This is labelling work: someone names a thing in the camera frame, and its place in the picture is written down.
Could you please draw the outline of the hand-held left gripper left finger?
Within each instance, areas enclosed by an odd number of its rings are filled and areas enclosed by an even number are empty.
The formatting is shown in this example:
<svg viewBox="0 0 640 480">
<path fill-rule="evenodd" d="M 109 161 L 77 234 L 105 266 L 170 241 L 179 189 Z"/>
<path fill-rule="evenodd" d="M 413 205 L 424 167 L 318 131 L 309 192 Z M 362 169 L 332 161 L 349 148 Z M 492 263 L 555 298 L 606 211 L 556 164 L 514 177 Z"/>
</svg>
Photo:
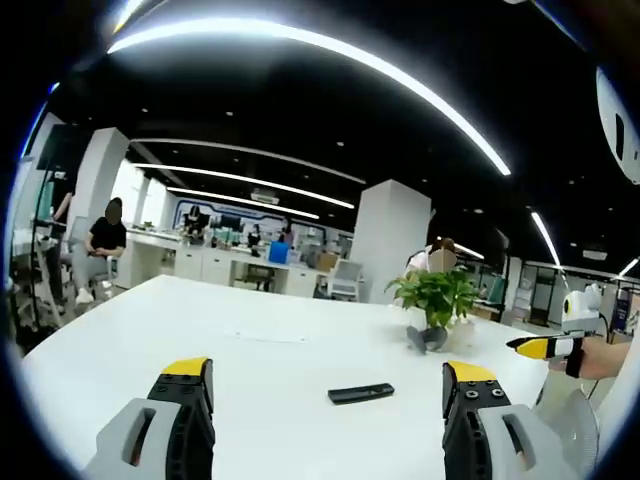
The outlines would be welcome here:
<svg viewBox="0 0 640 480">
<path fill-rule="evenodd" d="M 145 398 L 127 403 L 98 433 L 85 479 L 211 479 L 213 364 L 207 357 L 166 367 Z"/>
</svg>

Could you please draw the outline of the person's right hand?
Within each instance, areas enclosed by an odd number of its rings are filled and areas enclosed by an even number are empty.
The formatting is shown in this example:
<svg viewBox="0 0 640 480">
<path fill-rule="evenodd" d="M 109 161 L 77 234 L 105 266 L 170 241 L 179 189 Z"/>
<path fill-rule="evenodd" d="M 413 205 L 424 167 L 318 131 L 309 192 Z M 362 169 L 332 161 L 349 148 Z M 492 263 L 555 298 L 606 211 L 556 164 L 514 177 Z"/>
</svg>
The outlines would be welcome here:
<svg viewBox="0 0 640 480">
<path fill-rule="evenodd" d="M 586 338 L 582 343 L 583 359 L 579 377 L 586 380 L 616 377 L 630 346 L 630 342 L 609 344 L 599 338 Z"/>
</svg>

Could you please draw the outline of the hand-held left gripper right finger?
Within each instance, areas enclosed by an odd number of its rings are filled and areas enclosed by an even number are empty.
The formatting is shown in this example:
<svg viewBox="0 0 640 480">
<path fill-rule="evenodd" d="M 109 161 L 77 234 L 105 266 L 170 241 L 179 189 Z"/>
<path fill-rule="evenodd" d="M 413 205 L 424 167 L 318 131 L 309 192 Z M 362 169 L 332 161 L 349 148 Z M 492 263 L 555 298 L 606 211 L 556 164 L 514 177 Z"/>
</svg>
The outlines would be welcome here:
<svg viewBox="0 0 640 480">
<path fill-rule="evenodd" d="M 573 479 L 560 438 L 531 408 L 513 404 L 489 370 L 459 361 L 442 368 L 447 479 Z"/>
</svg>

